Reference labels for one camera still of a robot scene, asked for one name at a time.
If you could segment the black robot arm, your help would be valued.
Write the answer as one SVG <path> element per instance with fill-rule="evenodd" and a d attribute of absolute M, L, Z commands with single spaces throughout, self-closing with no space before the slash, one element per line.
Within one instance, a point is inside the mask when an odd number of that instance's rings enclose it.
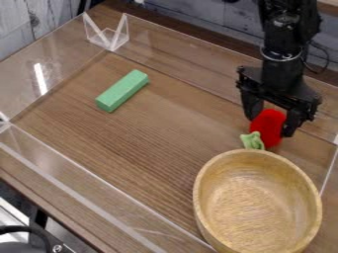
<path fill-rule="evenodd" d="M 322 104 L 303 78 L 308 45 L 320 26 L 316 0 L 258 0 L 258 7 L 263 63 L 238 67 L 236 88 L 246 118 L 252 121 L 268 101 L 286 110 L 279 135 L 292 137 L 302 124 L 314 120 Z"/>

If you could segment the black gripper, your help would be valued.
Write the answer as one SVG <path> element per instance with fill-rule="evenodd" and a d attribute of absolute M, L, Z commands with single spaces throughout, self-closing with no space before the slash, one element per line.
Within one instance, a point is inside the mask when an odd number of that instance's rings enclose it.
<path fill-rule="evenodd" d="M 282 136 L 292 137 L 302 124 L 314 120 L 316 109 L 322 104 L 319 93 L 303 80 L 286 90 L 264 84 L 259 67 L 239 66 L 236 72 L 239 75 L 236 88 L 240 90 L 246 118 L 251 121 L 262 112 L 264 102 L 268 101 L 287 110 Z"/>

